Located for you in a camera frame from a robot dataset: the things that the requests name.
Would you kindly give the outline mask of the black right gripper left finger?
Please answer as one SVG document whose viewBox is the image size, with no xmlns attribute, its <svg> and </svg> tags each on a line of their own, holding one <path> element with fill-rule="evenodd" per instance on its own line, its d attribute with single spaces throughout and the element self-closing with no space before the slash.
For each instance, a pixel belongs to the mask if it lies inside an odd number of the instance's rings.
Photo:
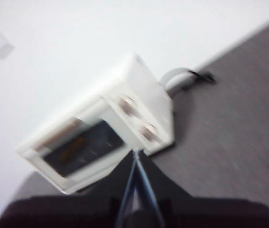
<svg viewBox="0 0 269 228">
<path fill-rule="evenodd" d="M 135 152 L 129 151 L 112 172 L 96 183 L 87 198 L 85 227 L 118 227 L 136 167 Z"/>
</svg>

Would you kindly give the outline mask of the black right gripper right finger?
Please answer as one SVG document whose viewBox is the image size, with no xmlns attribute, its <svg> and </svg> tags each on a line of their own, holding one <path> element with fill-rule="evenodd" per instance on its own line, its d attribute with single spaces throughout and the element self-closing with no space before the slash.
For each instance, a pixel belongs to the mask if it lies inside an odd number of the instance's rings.
<svg viewBox="0 0 269 228">
<path fill-rule="evenodd" d="M 173 204 L 192 196 L 161 171 L 143 150 L 137 151 L 137 177 L 141 204 L 151 221 L 157 227 L 177 227 L 178 209 Z"/>
</svg>

